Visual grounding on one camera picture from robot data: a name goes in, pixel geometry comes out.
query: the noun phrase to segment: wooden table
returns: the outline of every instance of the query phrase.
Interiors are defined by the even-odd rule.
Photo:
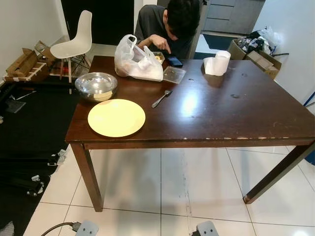
[[[95,211],[102,211],[103,200],[90,149],[297,146],[244,196],[247,204],[314,149],[314,116],[251,61],[230,61],[221,77],[205,75],[202,60],[183,64],[187,72],[176,85],[120,78],[113,57],[94,57],[91,72],[106,72],[118,79],[113,98],[131,100],[146,114],[138,132],[110,138],[89,127],[87,117],[95,104],[78,103],[65,140],[71,144]],[[166,89],[173,93],[151,108]]]

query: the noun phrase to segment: man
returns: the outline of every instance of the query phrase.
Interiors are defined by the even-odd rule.
[[[199,0],[170,0],[167,8],[146,5],[138,15],[134,35],[138,47],[164,51],[179,59],[188,56],[199,24]]]

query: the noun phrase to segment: metal bowl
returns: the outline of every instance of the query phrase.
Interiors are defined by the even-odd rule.
[[[74,85],[83,98],[92,102],[102,102],[115,94],[117,83],[117,79],[110,74],[93,72],[80,76]]]

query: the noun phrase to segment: black cloth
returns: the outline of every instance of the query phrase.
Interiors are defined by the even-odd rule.
[[[163,13],[166,8],[157,5],[145,5],[141,8],[138,15],[138,21],[134,35],[137,37],[137,44],[148,38],[152,34],[157,34],[167,40],[171,53],[179,59],[186,59],[192,43],[192,37],[179,38],[176,41],[171,40],[166,32],[163,23]],[[149,49],[152,52],[161,51],[154,44]]]

